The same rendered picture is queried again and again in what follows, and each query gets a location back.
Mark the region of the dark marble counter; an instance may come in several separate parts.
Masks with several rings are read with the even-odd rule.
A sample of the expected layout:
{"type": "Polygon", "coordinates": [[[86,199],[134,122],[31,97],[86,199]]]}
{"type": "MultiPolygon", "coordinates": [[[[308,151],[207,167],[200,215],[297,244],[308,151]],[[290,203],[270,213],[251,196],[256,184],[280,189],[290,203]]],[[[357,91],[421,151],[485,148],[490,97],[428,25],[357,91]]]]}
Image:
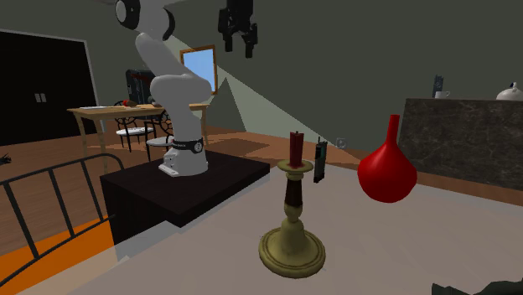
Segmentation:
{"type": "Polygon", "coordinates": [[[420,172],[523,191],[523,85],[494,100],[407,98],[399,147],[420,172]]]}

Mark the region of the wooden table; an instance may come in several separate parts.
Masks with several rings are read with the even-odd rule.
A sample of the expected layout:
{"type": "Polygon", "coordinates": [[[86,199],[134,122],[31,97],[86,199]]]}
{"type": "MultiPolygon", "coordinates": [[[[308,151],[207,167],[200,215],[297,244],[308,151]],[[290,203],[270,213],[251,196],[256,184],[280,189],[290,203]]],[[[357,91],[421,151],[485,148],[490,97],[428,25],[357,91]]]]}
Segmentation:
{"type": "Polygon", "coordinates": [[[137,105],[134,107],[129,106],[106,106],[102,108],[91,108],[91,109],[82,109],[82,108],[72,108],[68,109],[75,116],[75,119],[78,123],[80,129],[80,135],[82,140],[82,150],[83,155],[87,156],[87,141],[85,128],[82,122],[82,119],[92,120],[96,126],[96,134],[98,136],[101,151],[106,151],[105,139],[101,127],[102,120],[113,120],[122,117],[130,116],[154,116],[159,115],[163,108],[160,106],[153,106],[152,104],[137,105]]]}

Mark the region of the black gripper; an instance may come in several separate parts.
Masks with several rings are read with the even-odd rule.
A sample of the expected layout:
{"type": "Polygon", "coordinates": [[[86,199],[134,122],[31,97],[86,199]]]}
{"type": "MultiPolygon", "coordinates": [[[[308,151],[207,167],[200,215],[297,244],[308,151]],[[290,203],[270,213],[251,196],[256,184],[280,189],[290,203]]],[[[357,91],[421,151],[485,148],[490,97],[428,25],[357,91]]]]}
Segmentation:
{"type": "Polygon", "coordinates": [[[257,24],[251,23],[254,0],[226,0],[226,7],[219,11],[218,31],[225,42],[225,51],[233,51],[232,35],[242,33],[246,42],[245,57],[253,57],[258,42],[257,24]]]}

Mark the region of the dark robot stand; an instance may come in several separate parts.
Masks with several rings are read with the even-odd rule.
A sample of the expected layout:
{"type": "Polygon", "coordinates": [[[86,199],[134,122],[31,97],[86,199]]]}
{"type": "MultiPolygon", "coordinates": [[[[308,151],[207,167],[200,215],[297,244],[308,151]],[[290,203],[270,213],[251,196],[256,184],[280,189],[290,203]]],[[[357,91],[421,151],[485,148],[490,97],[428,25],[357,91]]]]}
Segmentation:
{"type": "Polygon", "coordinates": [[[270,173],[270,164],[208,151],[209,168],[170,177],[160,159],[100,176],[113,241],[168,221],[183,227],[270,173]]]}

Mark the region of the red long-necked vase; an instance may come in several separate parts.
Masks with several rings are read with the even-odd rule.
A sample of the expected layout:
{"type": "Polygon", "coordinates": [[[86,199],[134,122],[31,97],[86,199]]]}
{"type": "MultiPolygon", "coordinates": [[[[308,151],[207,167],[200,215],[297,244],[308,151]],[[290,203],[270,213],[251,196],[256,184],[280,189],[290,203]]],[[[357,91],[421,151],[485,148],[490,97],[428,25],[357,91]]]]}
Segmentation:
{"type": "Polygon", "coordinates": [[[393,114],[386,140],[373,153],[360,161],[357,176],[363,191],[382,203],[405,199],[417,183],[417,170],[397,145],[400,115],[393,114]]]}

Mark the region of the brass candlestick with red candle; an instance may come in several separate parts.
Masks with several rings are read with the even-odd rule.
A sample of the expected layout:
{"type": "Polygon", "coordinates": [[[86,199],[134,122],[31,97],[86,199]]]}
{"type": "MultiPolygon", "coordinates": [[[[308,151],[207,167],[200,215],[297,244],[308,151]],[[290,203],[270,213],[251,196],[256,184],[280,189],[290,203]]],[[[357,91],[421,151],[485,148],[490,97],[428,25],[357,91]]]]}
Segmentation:
{"type": "Polygon", "coordinates": [[[303,175],[313,169],[313,164],[303,159],[303,138],[303,133],[291,132],[289,158],[277,164],[287,178],[283,203],[286,218],[280,227],[264,234],[258,246],[261,262],[268,270],[292,279],[311,277],[322,269],[326,260],[322,241],[305,230],[300,220],[303,175]]]}

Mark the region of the dark crumpled cloth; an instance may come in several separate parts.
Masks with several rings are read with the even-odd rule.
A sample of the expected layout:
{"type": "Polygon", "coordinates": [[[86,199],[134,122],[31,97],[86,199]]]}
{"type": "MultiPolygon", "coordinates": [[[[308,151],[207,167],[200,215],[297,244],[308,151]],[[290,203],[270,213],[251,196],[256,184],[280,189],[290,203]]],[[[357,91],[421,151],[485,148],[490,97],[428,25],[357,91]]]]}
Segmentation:
{"type": "Polygon", "coordinates": [[[475,294],[468,294],[455,287],[442,287],[434,283],[432,285],[432,295],[523,295],[523,279],[518,282],[491,282],[475,294]]]}

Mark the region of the black double-door cabinet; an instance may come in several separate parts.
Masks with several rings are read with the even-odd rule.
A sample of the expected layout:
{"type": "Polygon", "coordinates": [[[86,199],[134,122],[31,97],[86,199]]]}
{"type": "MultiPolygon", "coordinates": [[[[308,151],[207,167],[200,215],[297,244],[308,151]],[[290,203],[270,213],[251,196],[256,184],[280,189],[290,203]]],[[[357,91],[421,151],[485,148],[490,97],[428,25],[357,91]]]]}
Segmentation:
{"type": "Polygon", "coordinates": [[[0,146],[79,136],[96,104],[85,41],[0,31],[0,146]]]}

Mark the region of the black metal chair white seat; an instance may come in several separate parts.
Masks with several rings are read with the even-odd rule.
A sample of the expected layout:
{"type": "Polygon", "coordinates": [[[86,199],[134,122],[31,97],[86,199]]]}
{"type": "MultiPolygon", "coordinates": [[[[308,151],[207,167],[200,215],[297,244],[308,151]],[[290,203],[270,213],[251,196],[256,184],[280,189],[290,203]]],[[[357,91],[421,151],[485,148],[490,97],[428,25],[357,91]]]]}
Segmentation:
{"type": "Polygon", "coordinates": [[[170,120],[170,116],[166,111],[163,111],[160,115],[156,116],[151,121],[144,122],[144,127],[146,129],[146,151],[148,155],[148,161],[151,161],[151,155],[150,155],[150,146],[153,147],[164,147],[166,151],[169,150],[171,144],[170,141],[173,139],[173,128],[172,128],[172,122],[170,120]],[[149,128],[153,129],[153,138],[149,139],[148,134],[149,128]],[[164,136],[159,136],[156,130],[156,127],[159,127],[163,133],[164,136]]]}
{"type": "Polygon", "coordinates": [[[118,130],[116,135],[120,137],[121,144],[124,146],[123,138],[127,139],[128,150],[132,151],[131,148],[131,137],[137,137],[137,141],[140,142],[140,136],[146,136],[150,132],[153,132],[152,127],[139,127],[137,125],[136,117],[122,117],[117,118],[116,123],[118,130]]]}

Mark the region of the black handset phone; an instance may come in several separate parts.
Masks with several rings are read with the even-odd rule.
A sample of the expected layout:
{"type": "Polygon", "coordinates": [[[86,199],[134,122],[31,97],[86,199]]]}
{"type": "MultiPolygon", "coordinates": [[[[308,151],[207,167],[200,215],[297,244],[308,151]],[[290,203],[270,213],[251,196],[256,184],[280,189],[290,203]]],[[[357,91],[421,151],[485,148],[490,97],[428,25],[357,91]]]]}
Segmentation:
{"type": "Polygon", "coordinates": [[[315,147],[315,163],[314,163],[314,176],[313,181],[319,183],[325,175],[325,164],[326,164],[326,153],[327,153],[327,141],[322,141],[321,137],[318,138],[318,143],[315,147]]]}

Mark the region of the dark cabinet with red trim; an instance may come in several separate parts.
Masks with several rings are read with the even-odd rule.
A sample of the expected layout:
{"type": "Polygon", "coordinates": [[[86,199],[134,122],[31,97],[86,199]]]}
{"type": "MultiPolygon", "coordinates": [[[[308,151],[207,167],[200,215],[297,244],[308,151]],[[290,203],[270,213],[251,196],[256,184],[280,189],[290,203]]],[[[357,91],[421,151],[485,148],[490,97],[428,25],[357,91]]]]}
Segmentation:
{"type": "Polygon", "coordinates": [[[137,104],[150,104],[150,85],[155,75],[150,70],[127,70],[127,91],[131,101],[137,104]]]}

